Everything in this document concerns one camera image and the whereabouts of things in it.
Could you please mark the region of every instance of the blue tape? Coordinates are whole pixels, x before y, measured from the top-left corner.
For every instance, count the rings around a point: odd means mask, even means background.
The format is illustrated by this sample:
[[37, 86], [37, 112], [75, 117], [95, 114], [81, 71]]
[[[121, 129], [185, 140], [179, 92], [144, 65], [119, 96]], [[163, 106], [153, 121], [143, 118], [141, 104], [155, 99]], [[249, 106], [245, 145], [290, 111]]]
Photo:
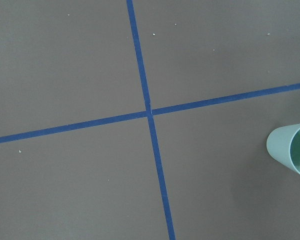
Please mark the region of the blue tape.
[[160, 150], [159, 150], [156, 125], [155, 125], [155, 120], [154, 120], [154, 116], [152, 114], [152, 109], [151, 109], [150, 93], [149, 93], [149, 88], [148, 88], [148, 83], [147, 83], [144, 60], [142, 57], [142, 51], [141, 51], [141, 45], [140, 45], [140, 40], [139, 40], [139, 34], [138, 34], [138, 28], [137, 28], [137, 22], [136, 22], [133, 1], [126, 0], [126, 5], [127, 5], [129, 19], [130, 19], [131, 32], [132, 32], [132, 37], [133, 37], [136, 60], [138, 63], [138, 68], [139, 68], [139, 75], [140, 75], [141, 87], [142, 87], [142, 92], [143, 92], [145, 111], [146, 111], [148, 124], [149, 124], [149, 130], [150, 130], [150, 136], [151, 136], [151, 142], [152, 142], [152, 148], [153, 148], [153, 154], [154, 154], [154, 160], [155, 160], [155, 167], [156, 167], [156, 172], [157, 172], [158, 180], [159, 180], [159, 186], [160, 186], [160, 192], [161, 192], [161, 198], [162, 198], [162, 203], [163, 203], [163, 209], [164, 209], [164, 215], [165, 215], [168, 235], [169, 235], [170, 240], [175, 240], [176, 239], [175, 230], [174, 230], [174, 225], [173, 225], [171, 211], [170, 211], [170, 204], [169, 204], [169, 199], [168, 199], [168, 193], [167, 193], [166, 181], [165, 181], [165, 176], [164, 176], [164, 170], [163, 170], [162, 161], [161, 161]]
[[205, 106], [210, 106], [215, 104], [223, 104], [227, 102], [250, 99], [250, 98], [271, 95], [271, 94], [278, 94], [278, 93], [294, 91], [299, 89], [300, 89], [300, 83], [286, 85], [286, 86], [278, 86], [278, 87], [273, 87], [273, 88], [268, 88], [263, 90], [250, 91], [250, 92], [245, 92], [245, 93], [240, 93], [240, 94], [235, 94], [230, 96], [223, 96], [223, 97], [218, 97], [218, 98], [213, 98], [208, 100], [195, 101], [195, 102], [184, 103], [184, 104], [179, 104], [174, 106], [157, 108], [152, 110], [152, 114], [153, 115], [167, 114], [172, 112], [195, 109], [195, 108], [200, 108], [200, 107], [205, 107]]
[[36, 131], [28, 131], [24, 133], [9, 135], [9, 136], [1, 136], [0, 144], [21, 140], [21, 139], [29, 139], [29, 138], [50, 135], [50, 134], [57, 134], [57, 133], [62, 133], [62, 132], [67, 132], [67, 131], [72, 131], [77, 129], [84, 129], [84, 128], [90, 128], [99, 125], [117, 123], [117, 122], [132, 120], [132, 119], [145, 118], [146, 116], [147, 114], [145, 111], [140, 111], [140, 112], [129, 113], [125, 115], [106, 117], [102, 119], [84, 121], [84, 122], [73, 123], [69, 125], [63, 125], [63, 126], [56, 126], [56, 127], [51, 127], [51, 128], [46, 128], [46, 129], [41, 129]]

